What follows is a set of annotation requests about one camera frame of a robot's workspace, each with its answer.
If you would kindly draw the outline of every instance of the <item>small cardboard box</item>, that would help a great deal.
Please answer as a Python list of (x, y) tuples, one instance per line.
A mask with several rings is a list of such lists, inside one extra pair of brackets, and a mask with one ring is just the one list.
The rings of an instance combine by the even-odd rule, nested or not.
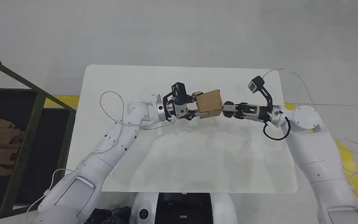
[(0, 119), (0, 128), (15, 128), (15, 125), (12, 122)]
[(207, 115), (200, 116), (200, 119), (219, 116), (223, 111), (223, 101), (220, 95), (220, 90), (213, 90), (197, 96), (196, 107), (198, 112), (209, 113)]
[(24, 138), (24, 136), (25, 136), (25, 131), (21, 130), (20, 134), (18, 136), (15, 136), (12, 139), (11, 143), (19, 143), (19, 142), (21, 142), (22, 139)]
[(12, 169), (7, 169), (0, 166), (0, 176), (10, 176), (12, 174)]
[(17, 153), (18, 149), (0, 148), (0, 164), (1, 165), (14, 165), (15, 161), (11, 160), (13, 153)]
[(0, 128), (0, 144), (9, 144), (18, 135), (20, 135), (20, 129)]

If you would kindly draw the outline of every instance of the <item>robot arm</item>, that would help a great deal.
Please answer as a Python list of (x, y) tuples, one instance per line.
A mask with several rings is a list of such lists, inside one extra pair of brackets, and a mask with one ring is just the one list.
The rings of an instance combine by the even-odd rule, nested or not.
[[(187, 104), (195, 102), (196, 95), (201, 93), (189, 96), (184, 84), (176, 83), (172, 86), (172, 92), (164, 98), (164, 102), (158, 95), (156, 102), (129, 104), (129, 114), (121, 123), (114, 123), (77, 169), (64, 176), (50, 191), (45, 192), (46, 197), (38, 207), (40, 214), (32, 223), (84, 223), (97, 206), (103, 183), (137, 139), (140, 127), (149, 129), (169, 120), (172, 115), (177, 119), (187, 120), (200, 115), (197, 110), (189, 110)], [(155, 108), (153, 117), (149, 115), (148, 106)]]
[(300, 106), (293, 111), (284, 106), (272, 105), (272, 97), (263, 87), (265, 82), (258, 76), (249, 84), (255, 93), (261, 92), (267, 106), (234, 104), (227, 101), (223, 107), (224, 116), (249, 119), (265, 123), (273, 129), (281, 127), (291, 155), (309, 180), (318, 204), (319, 223), (356, 223), (358, 201), (347, 183), (337, 146), (323, 124), (315, 108)]

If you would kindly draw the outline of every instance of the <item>yellow line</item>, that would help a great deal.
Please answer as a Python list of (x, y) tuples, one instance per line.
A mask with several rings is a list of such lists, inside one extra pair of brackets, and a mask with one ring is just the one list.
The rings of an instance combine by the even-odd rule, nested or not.
[(296, 109), (296, 105), (294, 104), (285, 104), (286, 109), (288, 110), (294, 110)]
[(345, 173), (346, 180), (354, 187), (355, 196), (358, 199), (358, 175), (357, 168), (354, 162), (354, 154), (352, 151), (345, 146), (342, 142), (335, 139), (336, 144), (338, 145), (338, 150), (341, 154), (342, 166), (344, 167), (343, 171)]
[[(72, 107), (78, 107), (79, 102), (79, 96), (65, 96), (65, 95), (55, 95), (57, 99), (61, 100), (65, 104), (72, 106)], [(57, 103), (53, 102), (52, 100), (46, 98), (45, 106), (59, 106)]]

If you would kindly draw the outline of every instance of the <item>table top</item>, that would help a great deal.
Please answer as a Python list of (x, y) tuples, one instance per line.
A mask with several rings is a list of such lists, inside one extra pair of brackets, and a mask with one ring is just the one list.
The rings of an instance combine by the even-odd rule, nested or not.
[[(171, 92), (176, 82), (195, 91), (219, 89), (223, 102), (266, 105), (248, 89), (250, 80), (268, 69), (104, 66), (86, 68), (72, 135), (67, 168), (93, 151), (113, 125), (100, 108), (105, 91), (119, 93), (125, 105), (155, 100)], [(276, 105), (282, 105), (279, 74), (265, 77), (265, 87)], [(103, 97), (106, 111), (119, 118), (121, 101)], [(285, 141), (272, 141), (263, 124), (228, 119), (223, 115), (140, 131), (140, 135), (106, 179), (105, 192), (293, 193), (297, 190), (294, 162)], [(270, 130), (279, 137), (281, 130)]]

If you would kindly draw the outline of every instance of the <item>metal rack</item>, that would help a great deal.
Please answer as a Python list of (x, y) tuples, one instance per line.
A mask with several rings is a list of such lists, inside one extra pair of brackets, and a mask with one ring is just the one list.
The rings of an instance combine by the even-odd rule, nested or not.
[[(18, 94), (17, 97), (21, 97), (20, 96), (21, 94), (23, 94), (24, 96), (26, 94), (33, 94), (34, 97), (32, 108), (30, 108), (29, 110), (30, 111), (29, 118), (27, 124), (25, 125), (26, 126), (25, 136), (17, 153), (16, 162), (13, 168), (13, 173), (8, 181), (6, 191), (0, 192), (0, 194), (3, 194), (3, 198), (2, 200), (0, 200), (1, 203), (0, 218), (4, 218), (4, 217), (9, 217), (9, 216), (14, 216), (17, 214), (24, 213), (28, 209), (27, 206), (30, 205), (30, 204), (22, 204), (22, 206), (26, 206), (26, 207), (13, 209), (13, 206), (19, 205), (16, 204), (16, 197), (20, 190), (21, 182), (23, 181), (23, 176), (26, 171), (27, 164), (29, 163), (29, 157), (34, 148), (33, 143), (36, 136), (37, 128), (41, 120), (41, 114), (43, 113), (44, 110), (44, 104), (46, 98), (62, 106), (63, 107), (62, 110), (68, 111), (68, 117), (67, 117), (67, 121), (65, 122), (63, 139), (60, 146), (60, 153), (58, 154), (58, 160), (56, 165), (57, 169), (64, 168), (67, 163), (69, 145), (72, 136), (76, 110), (68, 106), (64, 102), (58, 100), (53, 95), (49, 94), (43, 89), (37, 87), (33, 83), (29, 82), (25, 78), (21, 77), (14, 71), (5, 67), (1, 62), (0, 62), (0, 71), (30, 88), (30, 90), (0, 89), (1, 91), (7, 91), (6, 94), (16, 93)], [(64, 171), (57, 172), (55, 176), (55, 183), (57, 183), (63, 177), (63, 175), (64, 175)], [(35, 210), (35, 209), (37, 209), (37, 206), (33, 206), (31, 208), (31, 210)]]

